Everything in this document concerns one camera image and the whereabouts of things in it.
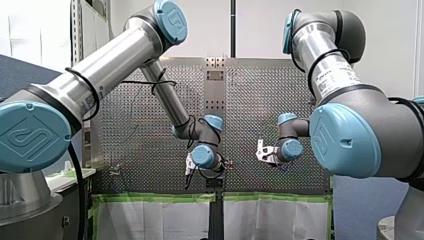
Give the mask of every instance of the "collaborative robot arm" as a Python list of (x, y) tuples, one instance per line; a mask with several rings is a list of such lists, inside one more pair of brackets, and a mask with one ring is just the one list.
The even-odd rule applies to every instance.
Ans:
[(284, 38), (284, 52), (308, 76), (316, 109), (310, 120), (291, 113), (279, 117), (274, 160), (282, 164), (300, 157), (297, 138), (310, 137), (316, 159), (336, 175), (419, 179), (423, 111), (413, 101), (389, 100), (359, 80), (352, 69), (365, 49), (359, 18), (346, 11), (295, 11), (286, 20)]
[(191, 153), (193, 162), (223, 171), (217, 150), (222, 119), (189, 117), (158, 60), (186, 37), (180, 8), (172, 1), (158, 1), (133, 15), (122, 34), (66, 73), (47, 85), (32, 84), (1, 103), (0, 229), (6, 239), (3, 221), (7, 227), (10, 219), (35, 214), (52, 199), (61, 202), (57, 194), (51, 196), (41, 170), (59, 160), (82, 122), (99, 111), (100, 101), (138, 68), (166, 110), (174, 135), (198, 141)]

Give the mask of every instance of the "perforated metal panel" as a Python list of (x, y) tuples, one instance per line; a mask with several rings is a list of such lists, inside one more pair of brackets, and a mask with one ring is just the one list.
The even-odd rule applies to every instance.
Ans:
[[(186, 59), (183, 65), (181, 60), (163, 63), (166, 74), (178, 83), (175, 89), (187, 112), (203, 116), (202, 61), (197, 59), (191, 64)], [(145, 81), (140, 70), (127, 80)], [(151, 86), (119, 85), (102, 101), (99, 115), (105, 166), (95, 178), (96, 192), (186, 192), (187, 141), (172, 136), (171, 123), (151, 94)], [(203, 189), (203, 179), (194, 178), (190, 191)]]
[(234, 165), (227, 175), (227, 191), (324, 194), (329, 190), (329, 176), (314, 159), (309, 139), (301, 140), (306, 151), (287, 170), (260, 164), (255, 157), (259, 138), (274, 145), (281, 113), (310, 116), (309, 99), (305, 76), (290, 60), (227, 60), (225, 155)]
[[(306, 79), (289, 60), (225, 59), (224, 93), (217, 92), (223, 88), (211, 82), (205, 84), (210, 70), (205, 59), (167, 59), (164, 65), (178, 82), (176, 91), (189, 114), (212, 113), (211, 106), (215, 112), (219, 99), (217, 113), (225, 120), (223, 153), (233, 163), (226, 191), (327, 193), (329, 175), (314, 159), (308, 139), (302, 140), (304, 156), (287, 171), (255, 158), (258, 138), (267, 145), (275, 143), (279, 114), (308, 117), (311, 113)], [(136, 71), (128, 80), (143, 81), (144, 77)], [(150, 91), (149, 86), (122, 84), (102, 101), (98, 125), (105, 166), (95, 178), (95, 192), (205, 191), (199, 175), (193, 178), (190, 191), (184, 190), (187, 142), (171, 135), (170, 121)]]

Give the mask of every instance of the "metal rod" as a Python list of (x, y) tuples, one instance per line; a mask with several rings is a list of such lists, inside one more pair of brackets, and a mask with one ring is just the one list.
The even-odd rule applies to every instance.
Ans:
[(236, 57), (236, 0), (231, 0), (231, 58)]
[[(156, 83), (158, 81), (169, 81), (168, 76), (165, 74), (159, 79), (163, 66), (160, 60), (149, 62), (146, 66), (140, 68), (149, 82)], [(189, 116), (181, 103), (180, 98), (175, 92), (174, 87), (170, 83), (158, 84), (155, 87), (155, 94), (158, 97), (163, 109), (171, 120), (172, 125), (178, 127), (188, 122)]]

